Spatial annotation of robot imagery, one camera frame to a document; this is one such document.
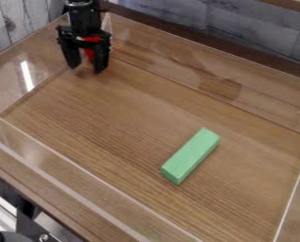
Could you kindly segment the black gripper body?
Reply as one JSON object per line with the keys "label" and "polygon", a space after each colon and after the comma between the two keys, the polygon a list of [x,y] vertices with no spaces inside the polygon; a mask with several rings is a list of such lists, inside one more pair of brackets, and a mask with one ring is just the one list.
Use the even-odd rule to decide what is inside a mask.
{"label": "black gripper body", "polygon": [[73,23],[58,26],[58,43],[61,45],[76,45],[78,48],[92,48],[96,45],[110,45],[112,34],[100,26]]}

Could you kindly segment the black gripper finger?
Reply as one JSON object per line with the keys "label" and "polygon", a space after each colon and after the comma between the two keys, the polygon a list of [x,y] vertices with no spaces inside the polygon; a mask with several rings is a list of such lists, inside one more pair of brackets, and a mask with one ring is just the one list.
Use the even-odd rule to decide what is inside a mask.
{"label": "black gripper finger", "polygon": [[80,47],[69,40],[60,40],[60,45],[68,65],[76,69],[81,65]]}
{"label": "black gripper finger", "polygon": [[93,47],[93,54],[94,54],[93,68],[97,74],[100,74],[109,65],[109,52],[110,52],[110,47],[105,43],[98,43]]}

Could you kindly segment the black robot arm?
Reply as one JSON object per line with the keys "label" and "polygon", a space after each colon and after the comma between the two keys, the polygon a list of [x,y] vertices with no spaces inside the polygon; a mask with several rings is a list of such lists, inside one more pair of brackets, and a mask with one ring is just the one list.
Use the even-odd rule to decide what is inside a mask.
{"label": "black robot arm", "polygon": [[58,26],[58,44],[72,69],[81,65],[85,51],[93,70],[100,74],[109,65],[112,34],[102,29],[101,0],[66,0],[69,26]]}

